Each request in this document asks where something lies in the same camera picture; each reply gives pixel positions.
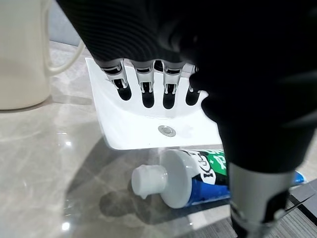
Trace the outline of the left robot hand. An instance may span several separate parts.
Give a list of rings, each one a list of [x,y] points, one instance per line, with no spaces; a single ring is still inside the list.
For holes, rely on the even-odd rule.
[[[285,213],[291,176],[317,127],[314,0],[60,0],[100,68],[118,59],[197,66],[229,162],[240,238],[262,238]]]

